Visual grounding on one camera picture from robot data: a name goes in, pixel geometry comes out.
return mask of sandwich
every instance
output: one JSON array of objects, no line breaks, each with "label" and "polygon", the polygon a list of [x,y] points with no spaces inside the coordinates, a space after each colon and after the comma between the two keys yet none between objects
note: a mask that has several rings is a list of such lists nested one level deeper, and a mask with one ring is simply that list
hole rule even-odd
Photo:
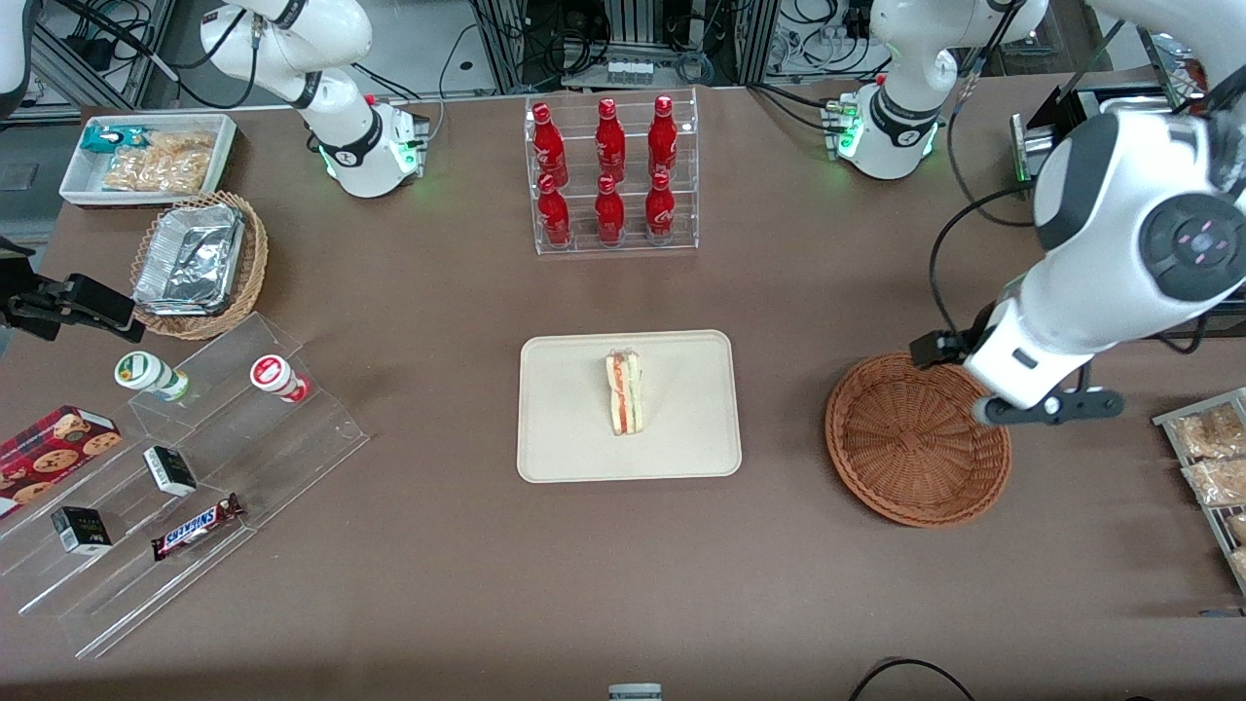
[{"label": "sandwich", "polygon": [[614,436],[630,436],[644,430],[640,410],[640,357],[632,350],[616,350],[606,357],[606,376],[611,383],[611,421]]}]

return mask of cookie box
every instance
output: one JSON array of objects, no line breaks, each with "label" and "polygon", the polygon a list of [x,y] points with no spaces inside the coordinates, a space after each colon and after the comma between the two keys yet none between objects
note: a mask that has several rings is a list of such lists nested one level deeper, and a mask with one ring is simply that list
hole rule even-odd
[{"label": "cookie box", "polygon": [[61,407],[0,445],[0,519],[121,443],[108,420]]}]

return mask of brown table surface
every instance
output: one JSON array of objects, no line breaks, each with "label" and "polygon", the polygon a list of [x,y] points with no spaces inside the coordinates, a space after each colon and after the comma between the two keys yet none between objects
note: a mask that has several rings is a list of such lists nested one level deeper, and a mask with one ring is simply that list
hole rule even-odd
[{"label": "brown table surface", "polygon": [[[983,81],[958,131],[981,193],[1007,177],[1007,116],[1053,85]],[[699,97],[701,248],[594,260],[533,253],[522,100],[454,103],[426,177],[376,200],[325,177],[294,112],[235,113],[224,186],[272,238],[258,308],[374,440],[100,661],[4,601],[0,697],[591,700],[654,680],[673,701],[835,700],[905,655],[979,699],[1241,699],[1246,621],[1196,618],[1236,604],[1230,573],[1148,421],[1246,385],[1241,341],[1113,350],[1096,380],[1124,417],[1015,430],[1008,488],[971,525],[886,522],[835,476],[822,410],[850,366],[938,325],[927,255],[964,204],[947,151],[875,182],[745,90]],[[42,271],[128,289],[151,218],[66,205]],[[1032,229],[967,219],[948,303],[968,319],[1039,255]],[[520,479],[528,337],[699,327],[734,346],[735,476]],[[141,346],[177,362],[199,345]],[[121,406],[127,349],[19,336],[0,436],[61,403]],[[862,701],[957,697],[887,675]]]}]

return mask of red bottle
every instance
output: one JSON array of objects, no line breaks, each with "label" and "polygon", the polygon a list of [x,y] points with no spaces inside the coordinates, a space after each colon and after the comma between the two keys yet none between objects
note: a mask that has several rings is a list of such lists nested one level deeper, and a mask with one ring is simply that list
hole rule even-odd
[{"label": "red bottle", "polygon": [[670,224],[675,218],[675,195],[670,193],[670,173],[653,173],[653,188],[644,198],[644,219],[649,224],[649,242],[654,245],[670,243]]},{"label": "red bottle", "polygon": [[541,227],[546,229],[546,238],[549,245],[566,248],[571,244],[571,214],[567,213],[567,200],[562,198],[549,173],[541,173],[537,188],[541,189],[541,195],[537,197],[537,212],[541,213]]},{"label": "red bottle", "polygon": [[653,101],[653,123],[649,126],[649,174],[659,169],[675,169],[675,120],[670,116],[674,102],[669,95],[659,95]]},{"label": "red bottle", "polygon": [[597,178],[597,237],[602,245],[618,248],[623,244],[623,198],[614,192],[614,178],[603,174]]},{"label": "red bottle", "polygon": [[532,146],[537,151],[537,164],[541,172],[553,176],[554,187],[567,184],[567,149],[562,143],[562,133],[549,118],[549,105],[537,102],[532,106],[532,118],[537,122],[532,134]]},{"label": "red bottle", "polygon": [[627,137],[619,125],[618,108],[609,97],[597,103],[597,162],[614,183],[627,177]]}]

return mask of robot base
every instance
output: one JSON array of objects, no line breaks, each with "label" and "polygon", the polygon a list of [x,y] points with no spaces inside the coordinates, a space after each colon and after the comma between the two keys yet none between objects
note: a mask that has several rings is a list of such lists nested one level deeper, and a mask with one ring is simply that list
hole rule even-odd
[{"label": "robot base", "polygon": [[847,161],[870,177],[898,179],[917,169],[922,158],[930,154],[938,125],[931,127],[925,146],[896,146],[870,115],[870,100],[877,91],[877,85],[867,85],[857,92],[845,92],[837,107],[832,107],[837,112],[822,110],[824,126],[844,129],[826,134],[826,149],[831,159]]},{"label": "robot base", "polygon": [[334,163],[321,148],[329,174],[355,197],[380,197],[410,177],[424,176],[429,152],[429,122],[391,105],[374,105],[381,117],[381,137],[358,166]]}]

